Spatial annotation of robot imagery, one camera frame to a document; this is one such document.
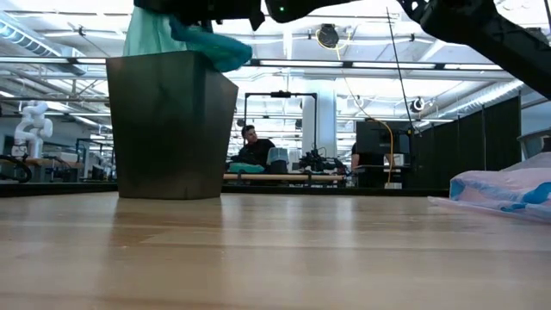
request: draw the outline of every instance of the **wooden table surface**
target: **wooden table surface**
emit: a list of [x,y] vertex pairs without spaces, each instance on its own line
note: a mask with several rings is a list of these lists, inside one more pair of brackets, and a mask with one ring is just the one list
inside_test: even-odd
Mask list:
[[549,226],[425,198],[0,199],[3,310],[549,305]]

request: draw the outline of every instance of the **black curtain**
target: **black curtain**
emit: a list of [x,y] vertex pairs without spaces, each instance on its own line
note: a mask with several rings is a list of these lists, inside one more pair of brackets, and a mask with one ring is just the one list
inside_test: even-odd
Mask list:
[[484,159],[484,119],[482,111],[463,117],[459,124],[458,173],[483,171]]
[[520,97],[485,108],[486,169],[500,171],[522,160]]
[[459,173],[458,126],[450,122],[434,127],[435,138],[435,183],[438,189],[449,187],[449,180]]
[[413,170],[408,176],[408,187],[413,189],[434,189],[434,131],[431,129],[417,133],[412,140]]

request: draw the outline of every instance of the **teal cloth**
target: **teal cloth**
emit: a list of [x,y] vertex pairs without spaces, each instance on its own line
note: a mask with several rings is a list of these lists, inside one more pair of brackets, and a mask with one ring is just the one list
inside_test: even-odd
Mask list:
[[167,15],[134,8],[123,56],[186,51],[186,43],[172,39]]
[[252,57],[252,48],[238,40],[183,26],[170,15],[134,8],[123,56],[179,51],[201,52],[221,72],[237,70]]
[[231,163],[230,169],[227,171],[230,173],[239,173],[241,171],[245,173],[262,173],[264,172],[264,167],[259,164]]
[[186,42],[189,51],[205,54],[220,72],[237,70],[251,60],[252,48],[239,40],[184,26],[174,16],[170,17],[170,29],[172,39]]

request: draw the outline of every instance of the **wastebasket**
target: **wastebasket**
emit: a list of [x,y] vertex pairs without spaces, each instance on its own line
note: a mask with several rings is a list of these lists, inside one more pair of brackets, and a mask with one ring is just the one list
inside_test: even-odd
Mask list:
[[220,196],[238,87],[196,52],[107,60],[119,196]]

